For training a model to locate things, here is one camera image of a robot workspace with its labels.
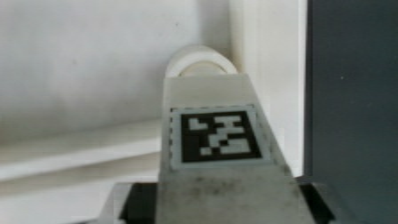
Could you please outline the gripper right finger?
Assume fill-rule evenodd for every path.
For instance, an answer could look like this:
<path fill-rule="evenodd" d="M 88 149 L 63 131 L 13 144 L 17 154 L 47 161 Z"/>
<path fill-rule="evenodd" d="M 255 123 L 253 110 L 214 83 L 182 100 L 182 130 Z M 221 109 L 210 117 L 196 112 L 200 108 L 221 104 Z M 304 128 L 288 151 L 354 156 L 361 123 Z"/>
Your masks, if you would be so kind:
<path fill-rule="evenodd" d="M 310 177 L 297 177 L 317 224 L 363 224 L 333 185 Z"/>

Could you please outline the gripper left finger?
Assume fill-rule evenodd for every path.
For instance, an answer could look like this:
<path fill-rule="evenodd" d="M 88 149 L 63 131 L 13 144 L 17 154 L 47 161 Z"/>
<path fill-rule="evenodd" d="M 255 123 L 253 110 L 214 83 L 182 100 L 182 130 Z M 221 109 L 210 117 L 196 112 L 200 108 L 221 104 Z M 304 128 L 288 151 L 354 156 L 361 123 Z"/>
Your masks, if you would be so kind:
<path fill-rule="evenodd" d="M 118 183 L 100 213 L 100 224 L 155 224 L 157 183 Z"/>

